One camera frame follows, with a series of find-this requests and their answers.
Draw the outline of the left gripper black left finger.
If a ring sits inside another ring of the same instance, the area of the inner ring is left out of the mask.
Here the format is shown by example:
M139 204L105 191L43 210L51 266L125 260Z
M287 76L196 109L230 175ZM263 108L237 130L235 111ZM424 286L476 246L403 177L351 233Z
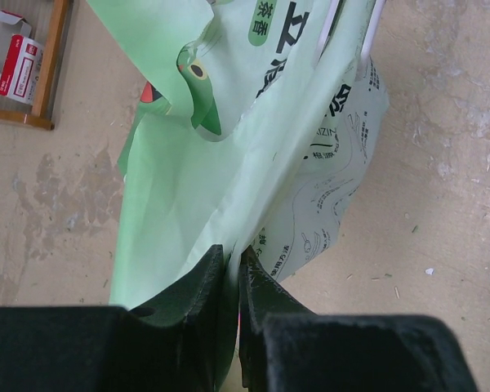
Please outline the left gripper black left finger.
M209 247L185 276L132 310L0 307L0 391L216 391L234 356L225 258Z

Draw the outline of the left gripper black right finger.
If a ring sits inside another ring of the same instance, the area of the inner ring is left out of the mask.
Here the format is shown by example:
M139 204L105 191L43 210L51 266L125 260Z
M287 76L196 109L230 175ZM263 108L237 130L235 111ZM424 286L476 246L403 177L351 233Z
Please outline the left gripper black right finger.
M318 315L248 248L241 256L239 359L250 391L472 391L452 331L406 314Z

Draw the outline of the green cat litter bag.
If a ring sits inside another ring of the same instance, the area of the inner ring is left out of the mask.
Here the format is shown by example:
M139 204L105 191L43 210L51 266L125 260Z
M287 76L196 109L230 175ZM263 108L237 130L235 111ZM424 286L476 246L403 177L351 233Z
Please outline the green cat litter bag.
M143 304L220 245L236 336L246 248L281 281L334 244L389 101L352 35L313 66L328 2L91 2L147 82L118 159L112 304Z

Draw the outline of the white bag clip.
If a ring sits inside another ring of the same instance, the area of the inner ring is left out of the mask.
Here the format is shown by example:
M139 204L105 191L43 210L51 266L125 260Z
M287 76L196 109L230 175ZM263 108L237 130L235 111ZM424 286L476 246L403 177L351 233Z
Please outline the white bag clip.
M320 30L313 55L316 67L323 57L330 41L350 38L357 42L358 71L363 71L371 56L372 44L381 19L386 1L354 1L360 6L361 14L355 15L348 1L329 1L323 26Z

